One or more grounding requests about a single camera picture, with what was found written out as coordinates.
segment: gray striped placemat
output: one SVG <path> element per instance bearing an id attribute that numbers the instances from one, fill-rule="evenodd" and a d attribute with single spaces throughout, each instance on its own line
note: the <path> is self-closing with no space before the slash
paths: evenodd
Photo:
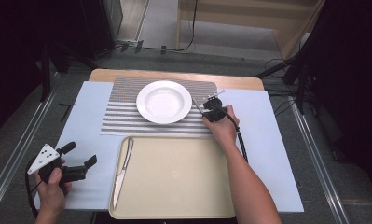
<path id="1" fill-rule="evenodd" d="M 192 105 L 188 115 L 171 124 L 157 124 L 146 120 L 136 107 L 136 98 L 140 90 L 151 82 L 162 79 L 116 77 L 109 103 L 103 119 L 101 134 L 113 135 L 210 135 L 211 132 L 202 123 L 199 110 Z M 213 82 L 165 79 L 183 85 L 198 102 L 217 93 Z"/>

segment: butter knife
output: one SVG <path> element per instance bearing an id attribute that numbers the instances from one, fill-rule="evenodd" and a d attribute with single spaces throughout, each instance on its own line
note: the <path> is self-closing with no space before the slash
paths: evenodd
<path id="1" fill-rule="evenodd" d="M 199 112 L 203 115 L 203 110 L 202 110 L 202 108 L 200 108 L 200 105 L 198 104 L 197 99 L 192 98 L 192 102 L 194 102 L 194 105 L 197 107 L 197 109 L 199 110 Z"/>
<path id="2" fill-rule="evenodd" d="M 116 185 L 114 188 L 114 195 L 113 195 L 113 207 L 116 209 L 117 201 L 119 192 L 121 191 L 122 182 L 124 182 L 125 172 L 127 171 L 128 162 L 130 161 L 130 156 L 132 153 L 133 148 L 133 138 L 128 139 L 128 149 L 127 154 L 125 156 L 124 164 L 122 165 L 121 173 L 116 177 Z"/>

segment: knife handle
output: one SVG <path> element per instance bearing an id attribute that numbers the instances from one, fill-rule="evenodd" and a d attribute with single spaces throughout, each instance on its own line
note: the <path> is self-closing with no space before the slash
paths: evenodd
<path id="1" fill-rule="evenodd" d="M 126 154 L 126 156 L 125 156 L 124 165 L 122 166 L 122 169 L 123 169 L 123 170 L 127 169 L 128 162 L 130 161 L 130 156 L 131 156 L 131 153 L 132 153 L 132 148 L 133 148 L 133 138 L 129 138 L 129 139 L 128 139 L 128 149 L 127 149 L 127 154 Z"/>

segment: metal rail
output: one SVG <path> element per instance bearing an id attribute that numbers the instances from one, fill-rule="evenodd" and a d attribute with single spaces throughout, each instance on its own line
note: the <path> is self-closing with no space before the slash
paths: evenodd
<path id="1" fill-rule="evenodd" d="M 342 201 L 339 198 L 337 190 L 334 186 L 331 177 L 325 168 L 323 159 L 320 155 L 319 148 L 317 148 L 314 138 L 310 132 L 305 116 L 301 115 L 295 104 L 292 104 L 292 109 L 298 123 L 299 130 L 307 145 L 310 158 L 313 162 L 314 168 L 316 169 L 317 176 L 319 177 L 320 183 L 322 184 L 325 197 L 330 205 L 331 211 L 334 215 L 334 219 L 338 224 L 349 224 L 349 218 L 342 205 Z"/>
<path id="2" fill-rule="evenodd" d="M 0 174 L 0 202 L 3 198 L 3 196 L 6 193 L 6 190 L 14 177 L 14 174 L 16 173 L 18 167 L 20 166 L 20 163 L 28 150 L 28 147 L 30 146 L 34 135 L 37 132 L 38 127 L 41 124 L 41 121 L 46 116 L 47 111 L 49 109 L 49 106 L 51 105 L 51 102 L 53 98 L 55 97 L 55 94 L 57 92 L 58 87 L 61 84 L 63 75 L 60 73 L 56 73 L 53 78 L 54 86 L 49 93 L 46 101 L 39 104 L 38 108 L 34 112 L 34 116 L 32 117 L 31 121 L 29 122 L 28 126 L 26 127 L 26 130 L 23 132 L 23 135 L 16 145 L 16 147 L 13 150 L 13 153 L 11 154 L 10 158 L 7 161 L 7 164 L 5 168 L 3 169 L 2 173 Z"/>

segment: hand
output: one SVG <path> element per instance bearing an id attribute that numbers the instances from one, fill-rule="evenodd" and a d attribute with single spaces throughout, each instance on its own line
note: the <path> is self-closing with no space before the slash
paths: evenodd
<path id="1" fill-rule="evenodd" d="M 239 119 L 235 116 L 232 105 L 227 105 L 227 112 L 239 126 Z M 210 122 L 207 118 L 203 118 L 203 124 L 212 131 L 215 140 L 223 149 L 235 146 L 236 130 L 229 118 L 224 117 L 217 122 Z"/>
<path id="2" fill-rule="evenodd" d="M 38 172 L 34 173 L 36 184 L 40 183 L 41 178 Z M 40 197 L 40 211 L 36 223 L 55 223 L 64 209 L 65 198 L 63 191 L 59 187 L 62 172 L 60 168 L 55 168 L 49 176 L 48 184 L 44 181 L 37 187 Z M 71 183 L 65 183 L 66 190 L 70 190 Z"/>

